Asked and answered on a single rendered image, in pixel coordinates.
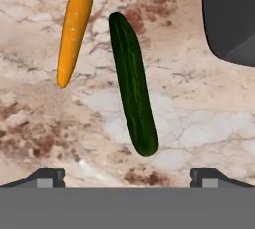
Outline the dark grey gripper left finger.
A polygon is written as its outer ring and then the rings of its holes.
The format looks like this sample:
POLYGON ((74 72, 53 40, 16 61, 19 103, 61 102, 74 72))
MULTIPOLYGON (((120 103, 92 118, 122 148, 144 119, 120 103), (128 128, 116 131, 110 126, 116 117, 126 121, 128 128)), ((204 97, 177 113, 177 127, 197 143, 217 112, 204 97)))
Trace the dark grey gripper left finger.
POLYGON ((0 185, 0 188, 61 188, 65 186, 64 178, 63 168, 39 168, 27 178, 0 185))

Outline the dark green cucumber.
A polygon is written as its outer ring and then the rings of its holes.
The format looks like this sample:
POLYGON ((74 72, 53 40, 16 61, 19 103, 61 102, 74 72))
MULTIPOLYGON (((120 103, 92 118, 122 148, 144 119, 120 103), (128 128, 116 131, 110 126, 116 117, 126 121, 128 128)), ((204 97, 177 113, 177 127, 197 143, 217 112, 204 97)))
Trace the dark green cucumber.
POLYGON ((120 12, 110 14, 109 28, 130 139, 138 154, 150 157, 158 151, 158 136, 140 44, 132 25, 120 12))

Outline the dark grey tray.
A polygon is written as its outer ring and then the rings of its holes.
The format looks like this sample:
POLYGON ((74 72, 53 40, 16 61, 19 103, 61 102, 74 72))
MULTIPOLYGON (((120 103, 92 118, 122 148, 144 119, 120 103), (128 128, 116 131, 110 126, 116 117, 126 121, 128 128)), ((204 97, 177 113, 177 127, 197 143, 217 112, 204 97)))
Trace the dark grey tray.
POLYGON ((255 67, 255 0, 202 0, 204 31, 221 60, 255 67))

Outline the orange carrot with green top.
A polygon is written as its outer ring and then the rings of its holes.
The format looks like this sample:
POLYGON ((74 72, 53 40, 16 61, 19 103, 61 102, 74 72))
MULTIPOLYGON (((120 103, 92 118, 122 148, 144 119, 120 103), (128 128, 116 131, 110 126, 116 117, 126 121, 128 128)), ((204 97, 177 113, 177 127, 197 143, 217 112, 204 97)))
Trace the orange carrot with green top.
POLYGON ((68 0, 58 55, 57 84, 64 88, 74 71, 93 0, 68 0))

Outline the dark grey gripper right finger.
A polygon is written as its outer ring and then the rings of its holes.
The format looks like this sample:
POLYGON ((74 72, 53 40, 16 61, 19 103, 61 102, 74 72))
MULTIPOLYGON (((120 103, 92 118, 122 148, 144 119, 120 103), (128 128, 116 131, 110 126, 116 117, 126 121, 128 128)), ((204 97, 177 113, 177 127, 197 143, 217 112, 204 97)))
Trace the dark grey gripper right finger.
POLYGON ((192 168, 190 187, 195 188, 253 188, 253 185, 227 177, 216 168, 192 168))

